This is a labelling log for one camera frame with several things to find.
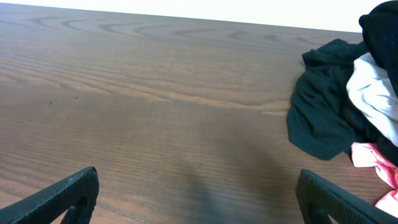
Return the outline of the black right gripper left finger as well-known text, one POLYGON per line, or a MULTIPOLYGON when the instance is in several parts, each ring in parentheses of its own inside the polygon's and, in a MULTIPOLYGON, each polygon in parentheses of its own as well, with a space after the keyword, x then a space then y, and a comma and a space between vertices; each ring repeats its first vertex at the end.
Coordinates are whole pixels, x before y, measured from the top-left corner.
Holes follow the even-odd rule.
POLYGON ((87 167, 12 205, 1 209, 1 223, 88 224, 99 194, 98 174, 87 167))

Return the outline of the black velvet skirt with buttons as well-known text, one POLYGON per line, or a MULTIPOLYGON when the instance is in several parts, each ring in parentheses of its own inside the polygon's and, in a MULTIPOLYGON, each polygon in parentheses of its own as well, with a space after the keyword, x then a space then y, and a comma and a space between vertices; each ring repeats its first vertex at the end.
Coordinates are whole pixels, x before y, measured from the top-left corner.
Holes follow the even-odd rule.
POLYGON ((359 18, 363 40, 376 64, 387 71, 397 95, 397 1, 376 6, 359 18))

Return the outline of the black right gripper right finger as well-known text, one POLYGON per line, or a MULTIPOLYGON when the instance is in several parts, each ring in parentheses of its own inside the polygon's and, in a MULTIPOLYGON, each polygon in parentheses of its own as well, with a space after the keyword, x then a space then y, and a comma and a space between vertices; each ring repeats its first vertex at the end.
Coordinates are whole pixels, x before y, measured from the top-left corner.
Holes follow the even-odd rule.
POLYGON ((295 194, 305 224, 397 224, 397 218, 359 197, 302 169, 295 194))

